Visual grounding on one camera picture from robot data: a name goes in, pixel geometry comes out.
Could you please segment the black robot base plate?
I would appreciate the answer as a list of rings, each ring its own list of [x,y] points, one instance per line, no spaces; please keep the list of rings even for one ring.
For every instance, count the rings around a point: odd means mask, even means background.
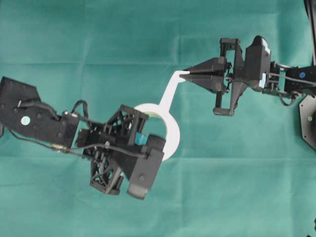
[[[302,139],[316,149],[316,99],[306,96],[299,104]]]

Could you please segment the black peeling gripper finger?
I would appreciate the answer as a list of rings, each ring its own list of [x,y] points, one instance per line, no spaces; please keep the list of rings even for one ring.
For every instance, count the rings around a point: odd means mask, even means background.
[[[226,93],[227,88],[224,85],[224,76],[203,75],[203,74],[184,74],[184,79],[194,83],[212,93]]]
[[[187,68],[191,74],[208,74],[215,72],[224,72],[230,63],[224,56],[214,57],[197,65]]]

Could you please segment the black gripper body holding roll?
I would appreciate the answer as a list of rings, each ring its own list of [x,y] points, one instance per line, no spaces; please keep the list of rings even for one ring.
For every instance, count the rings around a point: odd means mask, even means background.
[[[122,105],[106,123],[91,123],[80,129],[78,147],[82,157],[90,160],[90,185],[107,195],[119,195],[124,177],[130,177],[141,154],[135,143],[148,115]]]

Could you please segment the black robot arm holding roll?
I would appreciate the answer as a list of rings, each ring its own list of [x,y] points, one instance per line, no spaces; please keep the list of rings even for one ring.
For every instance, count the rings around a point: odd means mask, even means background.
[[[105,123],[88,116],[84,100],[58,114],[43,102],[35,86],[3,77],[0,81],[0,127],[17,139],[50,150],[79,156],[91,163],[90,184],[105,194],[117,195],[124,176],[131,176],[138,161],[149,157],[146,145],[135,143],[148,116],[121,105]]]

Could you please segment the black gripper body peeling tape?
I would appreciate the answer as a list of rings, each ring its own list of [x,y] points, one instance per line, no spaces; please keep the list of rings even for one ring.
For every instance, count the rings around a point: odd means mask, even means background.
[[[233,50],[234,62],[227,61],[227,52]],[[235,108],[238,105],[240,96],[247,88],[242,76],[244,73],[244,59],[242,58],[242,49],[240,47],[240,40],[233,38],[220,39],[220,62],[224,62],[223,69],[220,72],[221,82],[227,81],[222,89],[216,90],[216,102],[213,113],[218,116],[233,116]],[[230,92],[229,108],[222,108],[222,96],[224,93]]]

